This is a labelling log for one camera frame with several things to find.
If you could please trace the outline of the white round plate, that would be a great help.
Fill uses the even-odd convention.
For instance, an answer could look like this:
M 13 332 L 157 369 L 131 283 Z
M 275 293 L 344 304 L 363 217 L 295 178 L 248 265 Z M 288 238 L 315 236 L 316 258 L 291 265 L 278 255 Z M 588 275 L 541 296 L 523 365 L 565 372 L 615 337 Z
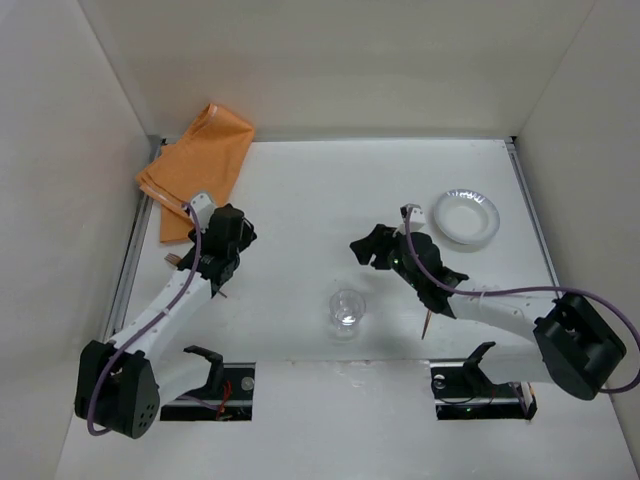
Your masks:
M 497 234 L 501 219 L 495 204 L 469 189 L 443 193 L 433 207 L 435 224 L 449 239 L 462 245 L 484 245 Z

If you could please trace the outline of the copper spoon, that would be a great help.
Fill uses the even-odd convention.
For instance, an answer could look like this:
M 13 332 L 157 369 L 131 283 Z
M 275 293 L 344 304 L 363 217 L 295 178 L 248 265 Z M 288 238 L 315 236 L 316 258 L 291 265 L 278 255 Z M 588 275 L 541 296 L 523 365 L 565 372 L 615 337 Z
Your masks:
M 432 318 L 432 314 L 433 312 L 431 310 L 428 310 L 425 316 L 425 320 L 424 320 L 424 324 L 423 324 L 423 329 L 422 329 L 422 333 L 421 333 L 421 340 L 424 340 L 427 334 L 427 330 Z

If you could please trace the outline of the copper fork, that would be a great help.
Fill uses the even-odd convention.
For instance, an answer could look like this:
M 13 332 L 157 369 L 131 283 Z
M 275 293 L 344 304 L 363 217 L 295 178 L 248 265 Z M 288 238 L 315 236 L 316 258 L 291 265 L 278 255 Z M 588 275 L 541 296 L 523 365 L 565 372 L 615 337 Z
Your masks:
M 177 267 L 179 265 L 179 263 L 181 262 L 182 258 L 174 253 L 168 253 L 165 255 L 164 260 L 169 263 L 170 265 L 172 265 L 173 267 Z M 227 298 L 227 295 L 222 292 L 221 290 L 217 290 L 217 293 L 222 297 L 222 298 Z

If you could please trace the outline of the clear drinking glass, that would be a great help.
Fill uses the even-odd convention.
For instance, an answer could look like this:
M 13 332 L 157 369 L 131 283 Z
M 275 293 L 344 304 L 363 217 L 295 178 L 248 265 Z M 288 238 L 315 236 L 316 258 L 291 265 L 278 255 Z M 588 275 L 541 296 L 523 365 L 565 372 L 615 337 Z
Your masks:
M 359 332 L 359 325 L 366 313 L 364 297 L 352 289 L 343 289 L 332 295 L 329 301 L 332 335 L 337 340 L 351 340 Z

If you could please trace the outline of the orange cloth placemat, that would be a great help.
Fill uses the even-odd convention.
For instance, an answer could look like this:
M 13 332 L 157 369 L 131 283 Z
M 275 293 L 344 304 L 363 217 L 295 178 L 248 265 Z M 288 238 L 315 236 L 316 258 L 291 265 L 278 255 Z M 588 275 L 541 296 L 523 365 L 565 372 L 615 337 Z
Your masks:
M 182 243 L 193 228 L 182 205 L 208 193 L 225 205 L 255 134 L 254 127 L 226 108 L 210 104 L 174 144 L 136 175 L 142 192 L 161 205 L 159 240 Z

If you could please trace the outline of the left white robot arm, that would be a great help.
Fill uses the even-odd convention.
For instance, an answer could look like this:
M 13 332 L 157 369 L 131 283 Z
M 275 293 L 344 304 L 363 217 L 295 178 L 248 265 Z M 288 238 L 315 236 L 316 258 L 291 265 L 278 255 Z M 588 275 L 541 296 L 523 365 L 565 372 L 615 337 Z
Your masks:
M 221 413 L 233 393 L 221 354 L 190 345 L 169 362 L 166 347 L 194 314 L 220 294 L 257 235 L 242 210 L 217 207 L 206 194 L 184 206 L 192 248 L 150 305 L 109 340 L 90 341 L 80 356 L 75 414 L 92 436 L 144 435 L 162 408 L 180 398 Z

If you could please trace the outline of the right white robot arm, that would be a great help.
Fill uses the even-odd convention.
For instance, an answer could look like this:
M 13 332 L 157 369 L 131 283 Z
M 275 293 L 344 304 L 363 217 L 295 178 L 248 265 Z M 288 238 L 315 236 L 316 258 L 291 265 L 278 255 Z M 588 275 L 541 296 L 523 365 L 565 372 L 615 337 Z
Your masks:
M 429 235 L 405 235 L 383 224 L 350 249 L 360 264 L 398 274 L 432 312 L 524 339 L 521 346 L 482 343 L 467 359 L 481 380 L 551 383 L 591 400 L 626 356 L 623 341 L 583 294 L 491 295 L 468 275 L 446 267 Z

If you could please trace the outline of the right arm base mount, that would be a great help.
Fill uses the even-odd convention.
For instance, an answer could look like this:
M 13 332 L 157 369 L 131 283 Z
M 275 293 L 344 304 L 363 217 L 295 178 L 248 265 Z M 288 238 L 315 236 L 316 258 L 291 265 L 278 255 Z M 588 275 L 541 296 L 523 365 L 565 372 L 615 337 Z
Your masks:
M 430 363 L 431 390 L 440 421 L 531 421 L 538 411 L 530 383 L 493 383 L 481 369 L 495 342 L 480 344 L 468 357 Z

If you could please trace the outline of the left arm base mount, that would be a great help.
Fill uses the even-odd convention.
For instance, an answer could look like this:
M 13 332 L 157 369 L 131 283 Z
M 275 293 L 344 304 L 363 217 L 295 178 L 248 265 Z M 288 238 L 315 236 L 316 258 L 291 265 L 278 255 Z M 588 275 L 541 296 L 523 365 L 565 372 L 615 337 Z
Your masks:
M 185 348 L 160 370 L 159 419 L 164 422 L 245 422 L 252 419 L 256 368 L 227 363 L 217 352 Z

